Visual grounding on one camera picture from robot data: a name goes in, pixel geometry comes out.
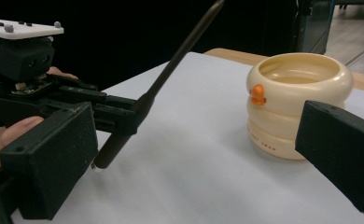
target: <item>dark wall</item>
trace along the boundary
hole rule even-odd
[[[215,0],[0,1],[0,19],[52,25],[53,64],[100,90],[168,62]],[[226,0],[192,51],[274,55],[291,49],[296,1]]]

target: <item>stacked ring toy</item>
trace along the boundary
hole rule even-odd
[[[304,160],[295,139],[305,101],[343,107],[353,85],[351,71],[325,55],[296,52],[263,60],[246,79],[250,138],[276,157]]]

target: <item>white table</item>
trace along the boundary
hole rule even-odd
[[[137,99],[165,64],[106,90]],[[286,161],[248,138],[251,66],[189,53],[146,120],[102,173],[89,169],[55,216],[19,223],[364,223],[308,161]],[[364,91],[345,108],[364,118]],[[98,132],[99,148],[108,133]]]

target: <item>black stick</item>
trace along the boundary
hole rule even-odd
[[[196,44],[197,40],[202,36],[206,28],[211,24],[215,16],[223,7],[224,0],[217,0],[200,19],[199,23],[194,27],[189,36],[186,38],[184,43],[179,47],[178,51],[175,53],[170,62],[166,65],[164,70],[162,70],[159,77],[150,87],[150,89],[143,94],[133,105],[131,110],[135,111],[138,117],[138,126],[147,117],[150,108],[153,105],[155,97],[161,87],[164,85],[168,77],[174,72],[176,67],[185,57],[185,55],[191,50],[191,48]],[[131,135],[122,135],[112,133],[104,146],[99,151],[98,155],[91,164],[92,169],[105,169],[108,165],[115,159],[116,155],[121,151],[127,141],[130,139]]]

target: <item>floor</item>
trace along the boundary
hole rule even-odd
[[[364,5],[336,6],[329,31],[328,55],[352,70],[364,73]]]

